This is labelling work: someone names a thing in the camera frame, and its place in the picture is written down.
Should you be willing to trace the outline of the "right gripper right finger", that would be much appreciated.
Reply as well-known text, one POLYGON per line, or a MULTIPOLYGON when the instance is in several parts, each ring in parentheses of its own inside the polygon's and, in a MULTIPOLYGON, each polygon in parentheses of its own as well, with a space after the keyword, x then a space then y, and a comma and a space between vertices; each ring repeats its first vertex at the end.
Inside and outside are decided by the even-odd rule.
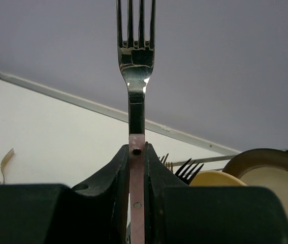
POLYGON ((288 243, 288 219, 263 187, 191 187, 145 145, 146 243, 288 243))

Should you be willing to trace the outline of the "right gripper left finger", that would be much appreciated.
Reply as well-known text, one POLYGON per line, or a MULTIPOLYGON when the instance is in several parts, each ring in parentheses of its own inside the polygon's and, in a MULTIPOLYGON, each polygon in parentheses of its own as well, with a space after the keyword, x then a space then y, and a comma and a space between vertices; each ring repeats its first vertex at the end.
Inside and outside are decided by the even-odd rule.
POLYGON ((72 188, 0 185, 0 243, 125 243, 129 147, 72 188))

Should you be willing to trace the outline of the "black handled fork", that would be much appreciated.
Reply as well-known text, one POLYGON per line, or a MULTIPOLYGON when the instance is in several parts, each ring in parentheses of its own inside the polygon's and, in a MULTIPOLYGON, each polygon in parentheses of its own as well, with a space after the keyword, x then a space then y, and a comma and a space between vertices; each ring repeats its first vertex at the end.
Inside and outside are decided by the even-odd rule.
POLYGON ((189 159, 174 173, 174 175, 185 184, 190 185, 203 166, 204 163, 196 163, 195 160, 192 161, 189 159))

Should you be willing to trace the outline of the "gold utensil green handle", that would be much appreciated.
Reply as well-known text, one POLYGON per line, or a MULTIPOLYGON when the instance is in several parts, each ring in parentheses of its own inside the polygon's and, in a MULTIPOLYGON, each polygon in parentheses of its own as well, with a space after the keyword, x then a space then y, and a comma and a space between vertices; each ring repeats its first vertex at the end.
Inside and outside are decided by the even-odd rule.
POLYGON ((1 163, 0 163, 0 171, 3 177, 3 181, 2 184, 4 185, 6 183, 6 179, 5 179, 5 167, 7 166, 7 164, 9 163, 9 161, 12 159, 12 157, 14 156, 15 151, 14 149, 10 149, 7 154, 3 157, 1 163))

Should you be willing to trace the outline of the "silver fork pink handle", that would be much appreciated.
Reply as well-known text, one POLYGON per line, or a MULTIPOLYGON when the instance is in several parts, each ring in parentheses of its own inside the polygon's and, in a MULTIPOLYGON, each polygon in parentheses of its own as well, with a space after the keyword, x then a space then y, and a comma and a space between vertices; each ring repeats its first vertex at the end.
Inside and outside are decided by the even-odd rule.
POLYGON ((154 67, 155 7, 156 2, 152 1, 150 35, 149 40, 146 40, 145 2, 140 1, 138 39, 135 40, 133 1, 128 1, 127 40, 123 40, 121 0, 116 2, 118 63, 128 95, 132 243, 145 243, 145 94, 154 67))

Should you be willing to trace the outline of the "gold fork green handle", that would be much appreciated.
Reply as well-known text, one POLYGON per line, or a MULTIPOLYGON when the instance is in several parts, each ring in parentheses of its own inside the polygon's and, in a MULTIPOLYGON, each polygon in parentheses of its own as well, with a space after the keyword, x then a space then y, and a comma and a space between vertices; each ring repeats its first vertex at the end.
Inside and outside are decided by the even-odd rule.
POLYGON ((161 161, 161 163, 166 166, 171 172, 173 172, 173 163, 168 162, 169 153, 167 153, 165 156, 159 157, 158 159, 161 161))

